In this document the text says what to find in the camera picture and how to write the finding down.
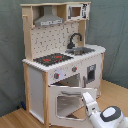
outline wooden play kitchen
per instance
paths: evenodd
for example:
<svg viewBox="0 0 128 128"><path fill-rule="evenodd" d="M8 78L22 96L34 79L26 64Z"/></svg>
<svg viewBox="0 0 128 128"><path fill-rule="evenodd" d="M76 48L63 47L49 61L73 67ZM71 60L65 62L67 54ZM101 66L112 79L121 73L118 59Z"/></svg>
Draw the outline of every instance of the wooden play kitchen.
<svg viewBox="0 0 128 128"><path fill-rule="evenodd" d="M44 124L93 128L82 94L101 95L105 49L85 44L90 2L22 4L27 111Z"/></svg>

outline faucet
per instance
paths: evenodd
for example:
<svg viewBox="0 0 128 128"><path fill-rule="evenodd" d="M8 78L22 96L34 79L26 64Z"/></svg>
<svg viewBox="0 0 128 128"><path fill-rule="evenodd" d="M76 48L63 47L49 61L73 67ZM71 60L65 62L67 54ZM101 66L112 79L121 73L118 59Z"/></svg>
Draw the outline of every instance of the faucet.
<svg viewBox="0 0 128 128"><path fill-rule="evenodd" d="M67 48L68 49L72 49L73 47L75 47L75 44L73 44L72 39L75 35L79 35L80 36L80 41L82 41L82 35L80 33L74 33L71 38L70 38L70 43L68 44Z"/></svg>

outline open oven door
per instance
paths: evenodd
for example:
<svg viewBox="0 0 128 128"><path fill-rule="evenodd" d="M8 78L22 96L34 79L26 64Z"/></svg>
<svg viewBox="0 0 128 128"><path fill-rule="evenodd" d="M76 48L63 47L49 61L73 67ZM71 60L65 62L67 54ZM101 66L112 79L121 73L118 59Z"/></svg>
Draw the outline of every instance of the open oven door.
<svg viewBox="0 0 128 128"><path fill-rule="evenodd" d="M85 92L96 100L97 89L51 85L49 87L49 123L73 128L93 128L86 114L84 119L72 116L73 112L83 106L81 99Z"/></svg>

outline knob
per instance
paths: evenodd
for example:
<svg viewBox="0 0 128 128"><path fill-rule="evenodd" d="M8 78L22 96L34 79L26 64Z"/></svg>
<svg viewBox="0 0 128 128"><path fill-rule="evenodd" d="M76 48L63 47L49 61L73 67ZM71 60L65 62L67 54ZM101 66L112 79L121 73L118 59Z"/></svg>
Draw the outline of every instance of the knob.
<svg viewBox="0 0 128 128"><path fill-rule="evenodd" d="M76 70L77 70L77 67L73 67L73 68L72 68L72 71L73 71L73 72L76 72Z"/></svg>
<svg viewBox="0 0 128 128"><path fill-rule="evenodd" d="M54 74L54 78L55 78L55 79L58 79L58 78L59 78L59 74L58 74L58 73L55 73L55 74Z"/></svg>

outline stovetop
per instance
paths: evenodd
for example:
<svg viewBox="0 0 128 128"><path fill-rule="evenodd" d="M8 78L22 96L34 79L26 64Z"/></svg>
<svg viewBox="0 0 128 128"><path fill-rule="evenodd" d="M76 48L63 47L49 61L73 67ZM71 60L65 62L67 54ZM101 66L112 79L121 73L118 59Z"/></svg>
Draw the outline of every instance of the stovetop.
<svg viewBox="0 0 128 128"><path fill-rule="evenodd" d="M61 53L54 53L47 56L36 58L33 61L48 67L54 64L61 63L63 61L67 61L69 59L73 59L73 57Z"/></svg>

